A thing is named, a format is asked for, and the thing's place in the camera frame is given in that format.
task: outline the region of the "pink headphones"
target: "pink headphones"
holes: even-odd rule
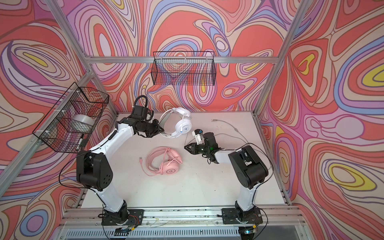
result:
[[[164,154],[163,162],[160,164],[160,167],[157,169],[152,166],[152,161],[155,159],[155,157],[158,157],[160,155]],[[140,165],[141,169],[145,174],[152,177],[155,175],[172,175],[178,172],[179,170],[179,164],[182,164],[183,161],[181,161],[180,155],[170,147],[157,147],[153,149],[146,158],[146,166],[148,171],[153,173],[154,175],[148,175],[143,168],[142,165],[142,158],[140,158]]]

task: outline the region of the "headphone ear cup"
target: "headphone ear cup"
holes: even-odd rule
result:
[[[184,118],[176,123],[175,130],[177,133],[187,133],[192,129],[192,122],[190,119]]]
[[[163,174],[165,174],[165,175],[175,174],[179,171],[179,164],[175,161],[165,162],[165,163],[163,163],[162,170],[163,170]]]

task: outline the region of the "psychedelic wall pattern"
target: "psychedelic wall pattern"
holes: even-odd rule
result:
[[[296,1],[103,1],[61,5],[90,56],[153,56],[153,51],[205,51],[216,56],[277,56]],[[212,87],[153,86],[151,64],[94,64],[116,110],[129,112],[147,94],[156,111],[250,111],[271,65],[218,64]]]
[[[146,95],[150,109],[183,107],[191,111],[252,111],[272,64],[229,64],[215,86],[153,85],[150,64],[94,64],[118,112],[130,112],[135,96]]]
[[[316,0],[258,112],[315,239],[384,238],[384,2]]]
[[[43,0],[0,1],[0,22],[3,171],[41,118],[85,71]],[[107,135],[113,120],[106,109],[87,147]],[[58,173],[72,156],[53,152],[46,145],[38,149],[0,198],[1,240],[50,237],[79,194],[79,189],[58,184]],[[78,186],[75,171],[70,164],[63,171],[63,182]]]

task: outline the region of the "black wire basket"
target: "black wire basket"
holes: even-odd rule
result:
[[[61,97],[67,96],[69,100],[53,121],[45,129],[36,130],[49,114],[53,114],[52,107],[33,130],[33,134],[55,152],[77,153],[84,149],[109,102],[109,95],[97,89],[77,85],[75,90],[71,88],[72,85]]]
[[[154,85],[215,85],[215,53],[212,51],[156,51],[153,56]]]

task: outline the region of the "white table surface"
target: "white table surface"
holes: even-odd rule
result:
[[[127,116],[128,114],[120,114],[118,120]],[[155,114],[154,118],[159,119],[160,116],[161,114]],[[265,151],[249,112],[192,113],[192,130],[187,135],[187,143],[194,139],[192,131],[195,129],[202,129],[204,133],[213,132],[215,135],[226,133],[241,138],[241,135],[230,125],[219,121],[212,122],[212,119],[224,120],[234,125],[249,142]],[[164,127],[165,132],[172,133],[179,120],[180,117],[177,114],[172,114]],[[240,139],[223,134],[215,138],[219,147],[227,149],[236,149],[244,144]],[[173,139],[165,138],[160,134],[153,138],[134,135],[116,151],[111,159],[108,159],[113,171],[112,184],[127,202],[128,207],[234,205],[241,184],[232,165],[214,163],[209,165],[207,159],[201,155],[191,155],[184,149],[185,140],[186,134]],[[145,169],[147,154],[159,146],[176,150],[182,157],[183,164],[174,175],[148,177],[142,172],[139,157],[143,158]],[[269,168],[269,175],[266,178],[268,179],[272,174],[270,163],[263,154],[256,153]],[[161,160],[162,157],[157,157],[154,165],[160,164]],[[258,188],[254,203],[256,205],[284,204],[275,176]],[[81,207],[102,207],[102,203],[93,191],[88,191]]]

